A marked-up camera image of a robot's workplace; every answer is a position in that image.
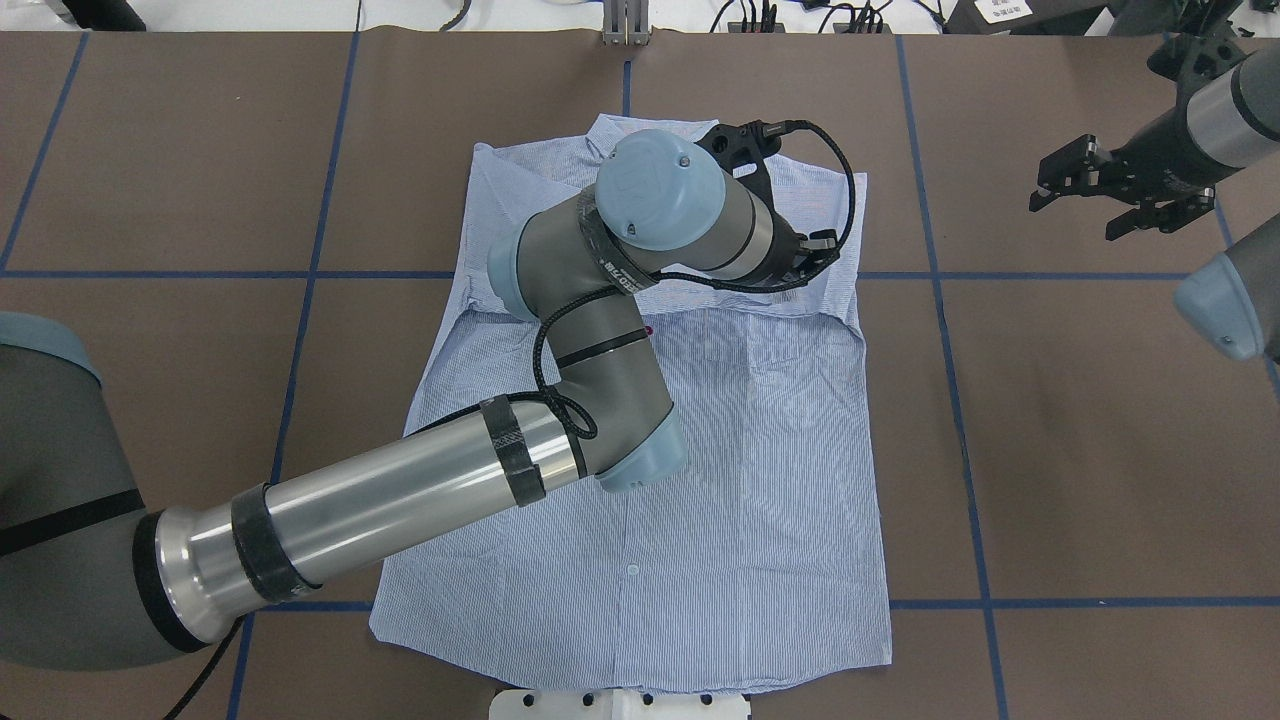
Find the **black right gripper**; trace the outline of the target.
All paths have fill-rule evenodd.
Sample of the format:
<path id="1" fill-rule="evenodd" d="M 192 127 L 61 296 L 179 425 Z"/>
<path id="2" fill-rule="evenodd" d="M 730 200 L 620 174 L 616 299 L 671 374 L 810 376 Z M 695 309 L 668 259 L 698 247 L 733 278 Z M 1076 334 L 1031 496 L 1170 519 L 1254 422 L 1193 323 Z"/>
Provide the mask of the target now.
<path id="1" fill-rule="evenodd" d="M 1155 202 L 1192 196 L 1213 184 L 1216 161 L 1192 140 L 1184 114 L 1169 110 L 1119 149 L 1107 150 L 1096 136 L 1082 135 L 1044 156 L 1029 211 L 1064 196 L 1103 195 L 1137 205 L 1106 224 L 1108 242 L 1137 231 L 1170 234 L 1178 229 L 1172 205 Z"/>

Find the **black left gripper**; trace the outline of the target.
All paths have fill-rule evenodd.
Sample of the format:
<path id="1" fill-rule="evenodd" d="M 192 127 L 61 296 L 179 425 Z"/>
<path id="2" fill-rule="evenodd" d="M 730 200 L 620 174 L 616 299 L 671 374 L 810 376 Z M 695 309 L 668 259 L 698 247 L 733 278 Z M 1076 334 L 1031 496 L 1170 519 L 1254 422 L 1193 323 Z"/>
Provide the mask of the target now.
<path id="1" fill-rule="evenodd" d="M 833 228 L 804 234 L 781 217 L 774 205 L 765 159 L 782 147 L 782 138 L 808 132 L 841 160 L 841 147 L 812 120 L 751 120 L 718 124 L 698 141 L 726 173 L 724 210 L 733 204 L 732 187 L 745 193 L 749 219 L 741 247 L 723 263 L 704 269 L 710 286 L 728 291 L 790 291 L 813 282 L 841 252 L 841 232 Z"/>

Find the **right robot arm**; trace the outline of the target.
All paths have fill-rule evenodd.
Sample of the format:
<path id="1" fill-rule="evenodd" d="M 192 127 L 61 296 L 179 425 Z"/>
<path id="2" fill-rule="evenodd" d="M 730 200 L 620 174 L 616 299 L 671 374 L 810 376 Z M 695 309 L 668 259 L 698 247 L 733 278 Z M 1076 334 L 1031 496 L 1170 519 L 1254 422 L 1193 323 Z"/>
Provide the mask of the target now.
<path id="1" fill-rule="evenodd" d="M 1115 149 L 1082 135 L 1047 154 L 1028 208 L 1119 201 L 1110 241 L 1217 215 L 1231 241 L 1179 283 L 1175 309 L 1221 355 L 1276 363 L 1277 218 L 1245 201 L 1277 193 L 1277 45 L 1248 53 L 1230 38 L 1179 35 L 1147 64 L 1174 82 L 1172 106 Z M 1222 208 L 1222 190 L 1239 191 L 1240 202 Z"/>

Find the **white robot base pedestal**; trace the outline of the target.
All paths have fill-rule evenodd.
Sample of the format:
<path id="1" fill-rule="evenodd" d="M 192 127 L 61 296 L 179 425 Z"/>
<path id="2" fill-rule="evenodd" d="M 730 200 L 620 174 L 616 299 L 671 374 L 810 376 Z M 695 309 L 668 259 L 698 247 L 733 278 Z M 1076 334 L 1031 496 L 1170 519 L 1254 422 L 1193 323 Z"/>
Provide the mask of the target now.
<path id="1" fill-rule="evenodd" d="M 489 719 L 751 719 L 744 694 L 653 694 L 631 689 L 502 691 Z"/>

